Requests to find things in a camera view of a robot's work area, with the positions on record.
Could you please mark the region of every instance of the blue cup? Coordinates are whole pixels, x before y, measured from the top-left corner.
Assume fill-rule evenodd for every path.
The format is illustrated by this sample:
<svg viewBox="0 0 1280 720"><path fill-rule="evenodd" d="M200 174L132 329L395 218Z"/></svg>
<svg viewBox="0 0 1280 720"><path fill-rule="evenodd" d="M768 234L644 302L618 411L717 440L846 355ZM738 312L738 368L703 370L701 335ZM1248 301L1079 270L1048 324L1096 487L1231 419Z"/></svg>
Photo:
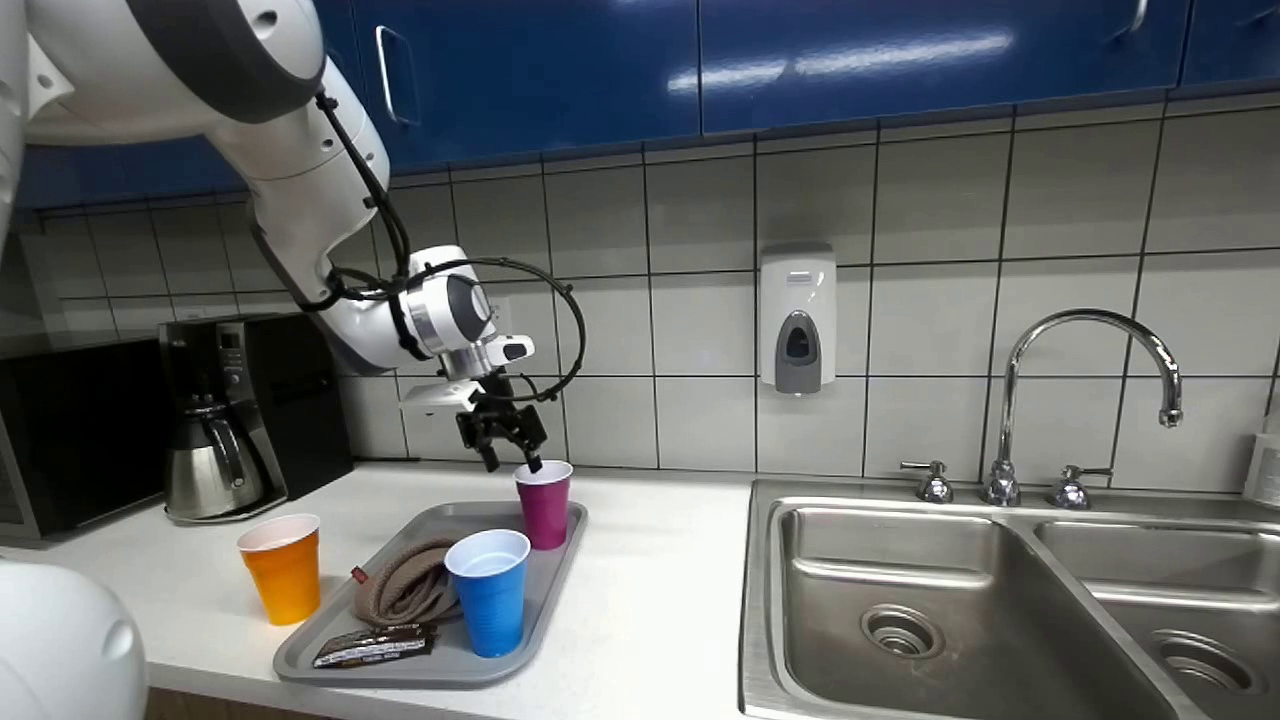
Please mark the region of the blue cup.
<svg viewBox="0 0 1280 720"><path fill-rule="evenodd" d="M528 534L514 526L472 530L443 553L443 569L463 609L472 651L515 651L526 639Z"/></svg>

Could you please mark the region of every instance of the tile backsplash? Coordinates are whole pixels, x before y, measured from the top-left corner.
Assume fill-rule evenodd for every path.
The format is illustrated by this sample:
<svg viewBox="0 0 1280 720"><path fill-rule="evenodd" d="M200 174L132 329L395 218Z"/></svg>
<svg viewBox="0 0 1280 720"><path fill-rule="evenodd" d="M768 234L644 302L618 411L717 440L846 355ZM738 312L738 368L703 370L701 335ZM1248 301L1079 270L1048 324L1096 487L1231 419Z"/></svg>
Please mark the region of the tile backsplash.
<svg viewBox="0 0 1280 720"><path fill-rule="evenodd" d="M546 406L547 457L600 468L895 477L997 449L1014 341L1058 306L1151 324L1183 364L1190 419L1157 425L1151 359L1116 329L1046 335L1017 392L1017 463L1116 468L1111 487L1237 490L1280 342L1280 94L990 114L739 140L400 181L416 245L520 256L574 279L594 351ZM288 312L244 195L28 211L20 253L56 346L165 318ZM834 245L837 382L759 386L764 247ZM378 232L345 264L390 268ZM574 364L574 317L487 275L533 379ZM403 403L434 370L345 370L364 457L472 459L447 411Z"/></svg>

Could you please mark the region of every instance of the soap dispenser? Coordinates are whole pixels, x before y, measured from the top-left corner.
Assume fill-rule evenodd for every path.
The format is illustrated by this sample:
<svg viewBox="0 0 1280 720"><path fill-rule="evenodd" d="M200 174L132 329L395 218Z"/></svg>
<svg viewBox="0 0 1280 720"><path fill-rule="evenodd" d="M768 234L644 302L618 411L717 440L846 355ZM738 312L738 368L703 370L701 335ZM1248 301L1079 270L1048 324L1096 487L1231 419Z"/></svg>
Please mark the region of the soap dispenser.
<svg viewBox="0 0 1280 720"><path fill-rule="evenodd" d="M837 379L834 247L808 245L759 256L759 379L792 394Z"/></svg>

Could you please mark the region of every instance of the drain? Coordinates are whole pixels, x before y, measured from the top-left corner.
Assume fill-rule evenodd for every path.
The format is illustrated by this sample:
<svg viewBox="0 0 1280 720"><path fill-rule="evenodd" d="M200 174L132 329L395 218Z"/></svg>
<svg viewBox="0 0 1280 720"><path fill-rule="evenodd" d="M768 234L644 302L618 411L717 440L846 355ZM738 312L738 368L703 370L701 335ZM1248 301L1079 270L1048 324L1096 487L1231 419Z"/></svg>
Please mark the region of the drain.
<svg viewBox="0 0 1280 720"><path fill-rule="evenodd" d="M868 639L899 661L925 661L943 647L943 630L916 609L908 605L876 605L865 615Z"/></svg>
<svg viewBox="0 0 1280 720"><path fill-rule="evenodd" d="M1255 684L1252 671L1225 643L1201 630L1161 629L1157 651L1166 669L1211 688L1248 692Z"/></svg>

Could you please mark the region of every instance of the blue cabinet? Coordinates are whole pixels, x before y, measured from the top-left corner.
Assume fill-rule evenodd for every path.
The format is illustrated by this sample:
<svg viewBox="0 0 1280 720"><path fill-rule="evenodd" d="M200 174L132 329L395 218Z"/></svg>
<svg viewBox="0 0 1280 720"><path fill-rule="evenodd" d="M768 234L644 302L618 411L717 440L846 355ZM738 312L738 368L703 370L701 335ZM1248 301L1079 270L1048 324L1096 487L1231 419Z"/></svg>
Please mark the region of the blue cabinet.
<svg viewBox="0 0 1280 720"><path fill-rule="evenodd" d="M1183 85L1280 85L1280 0L1195 0Z"/></svg>
<svg viewBox="0 0 1280 720"><path fill-rule="evenodd" d="M244 189L233 163L203 140L127 148L39 148L28 145L20 209L117 205L145 195L200 195Z"/></svg>
<svg viewBox="0 0 1280 720"><path fill-rule="evenodd" d="M321 0L395 170L696 140L696 0Z"/></svg>
<svg viewBox="0 0 1280 720"><path fill-rule="evenodd" d="M703 126L1157 94L1183 23L1190 0L701 0Z"/></svg>

